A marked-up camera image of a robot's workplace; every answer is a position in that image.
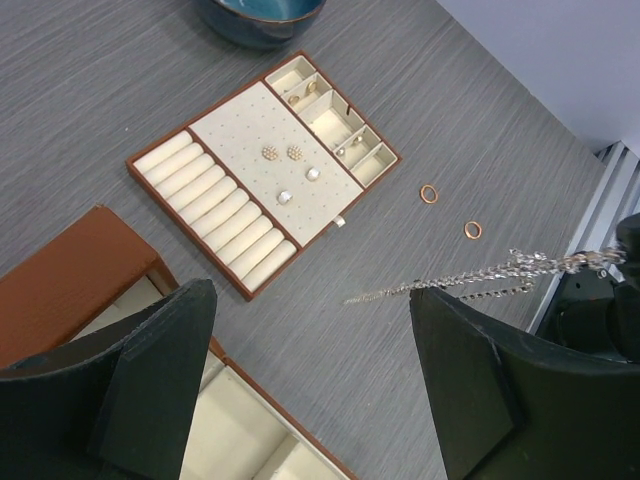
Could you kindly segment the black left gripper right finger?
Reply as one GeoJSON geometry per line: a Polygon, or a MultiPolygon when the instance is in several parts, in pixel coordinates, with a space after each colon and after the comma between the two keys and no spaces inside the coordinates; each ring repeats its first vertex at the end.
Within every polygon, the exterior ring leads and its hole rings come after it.
{"type": "Polygon", "coordinates": [[[437,288],[410,296],[450,479],[635,479],[639,369],[571,350],[437,288]]]}

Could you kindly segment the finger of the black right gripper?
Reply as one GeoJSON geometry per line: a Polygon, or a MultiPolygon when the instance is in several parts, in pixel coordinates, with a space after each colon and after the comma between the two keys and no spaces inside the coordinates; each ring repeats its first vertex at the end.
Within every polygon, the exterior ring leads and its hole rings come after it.
{"type": "Polygon", "coordinates": [[[573,350],[616,361],[639,361],[639,216],[616,227],[626,262],[623,276],[584,270],[567,282],[559,313],[559,341],[573,350]]]}

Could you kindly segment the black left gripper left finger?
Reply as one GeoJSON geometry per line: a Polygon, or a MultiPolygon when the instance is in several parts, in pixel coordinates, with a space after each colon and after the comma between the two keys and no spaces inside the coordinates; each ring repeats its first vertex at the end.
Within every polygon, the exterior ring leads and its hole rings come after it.
{"type": "Polygon", "coordinates": [[[2,369],[2,478],[178,478],[216,306],[213,282],[194,279],[2,369]]]}

